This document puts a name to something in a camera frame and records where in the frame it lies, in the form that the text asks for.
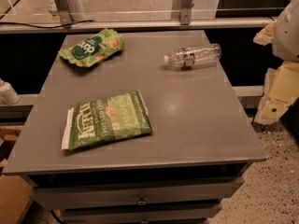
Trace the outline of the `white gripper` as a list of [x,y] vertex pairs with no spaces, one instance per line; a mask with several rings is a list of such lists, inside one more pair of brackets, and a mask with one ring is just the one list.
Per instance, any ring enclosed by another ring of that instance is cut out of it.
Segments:
[[266,46],[272,43],[273,54],[284,62],[278,69],[269,68],[265,74],[263,97],[254,121],[262,125],[277,122],[299,98],[299,0],[291,0],[253,42]]

